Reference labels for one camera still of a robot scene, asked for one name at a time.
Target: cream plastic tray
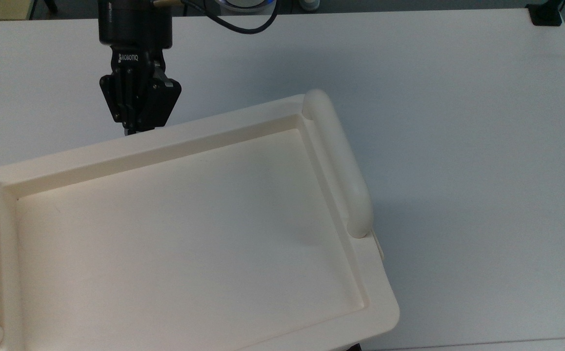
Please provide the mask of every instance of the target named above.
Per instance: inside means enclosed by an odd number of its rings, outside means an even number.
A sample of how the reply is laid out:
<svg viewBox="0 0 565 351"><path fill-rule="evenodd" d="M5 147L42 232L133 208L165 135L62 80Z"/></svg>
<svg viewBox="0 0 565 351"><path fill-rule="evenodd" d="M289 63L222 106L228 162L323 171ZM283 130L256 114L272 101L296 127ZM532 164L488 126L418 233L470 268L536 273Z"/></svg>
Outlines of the cream plastic tray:
<svg viewBox="0 0 565 351"><path fill-rule="evenodd" d="M0 167L0 350L330 351L398 304L328 97Z"/></svg>

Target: white table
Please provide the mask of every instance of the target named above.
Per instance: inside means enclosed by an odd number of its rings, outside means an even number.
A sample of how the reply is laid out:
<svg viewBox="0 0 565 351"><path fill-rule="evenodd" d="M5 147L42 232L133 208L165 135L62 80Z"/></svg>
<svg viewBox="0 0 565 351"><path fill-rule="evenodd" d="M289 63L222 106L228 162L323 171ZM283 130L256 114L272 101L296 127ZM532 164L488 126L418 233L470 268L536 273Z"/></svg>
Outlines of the white table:
<svg viewBox="0 0 565 351"><path fill-rule="evenodd" d="M524 9L174 24L169 124L330 94L401 307L365 349L565 338L564 26ZM0 165L120 137L110 58L95 20L0 22Z"/></svg>
<svg viewBox="0 0 565 351"><path fill-rule="evenodd" d="M407 351L565 351L565 339L408 349Z"/></svg>

